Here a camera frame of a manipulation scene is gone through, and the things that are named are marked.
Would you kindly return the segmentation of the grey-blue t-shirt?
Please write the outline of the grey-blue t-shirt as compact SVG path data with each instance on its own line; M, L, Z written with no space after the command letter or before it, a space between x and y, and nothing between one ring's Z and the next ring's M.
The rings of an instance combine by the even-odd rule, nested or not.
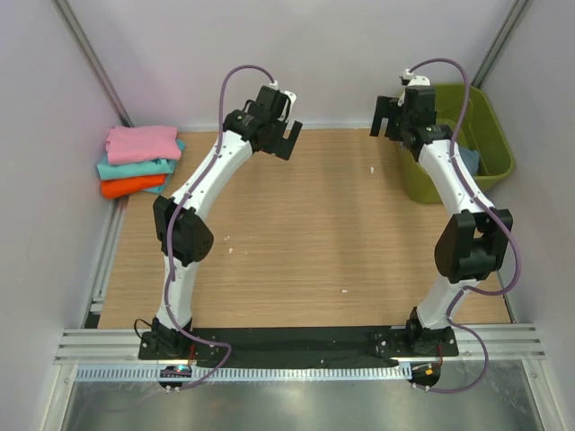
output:
M472 176L476 176L480 170L480 155L476 150L471 150L463 146L458 147L459 155L464 167Z

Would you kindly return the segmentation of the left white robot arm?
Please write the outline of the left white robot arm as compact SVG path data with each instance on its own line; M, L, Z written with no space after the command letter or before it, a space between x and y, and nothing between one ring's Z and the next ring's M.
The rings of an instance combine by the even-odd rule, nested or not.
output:
M236 171L253 154L288 160L302 124L288 120L296 95L277 84L260 88L254 100L220 116L218 138L197 170L166 198L153 204L156 236L164 255L164 288L151 328L140 337L141 359L180 359L193 341L191 299L200 262L214 235L208 214Z

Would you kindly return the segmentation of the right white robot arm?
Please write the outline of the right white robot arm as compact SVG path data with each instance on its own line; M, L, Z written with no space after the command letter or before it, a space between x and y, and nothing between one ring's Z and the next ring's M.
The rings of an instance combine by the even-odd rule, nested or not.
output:
M484 197L466 169L454 133L437 122L432 86L408 86L399 98L376 100L371 136L384 134L400 142L429 175L449 220L434 260L438 278L425 299L411 311L403 330L381 338L406 356L457 353L451 318L460 303L491 273L500 269L513 217Z

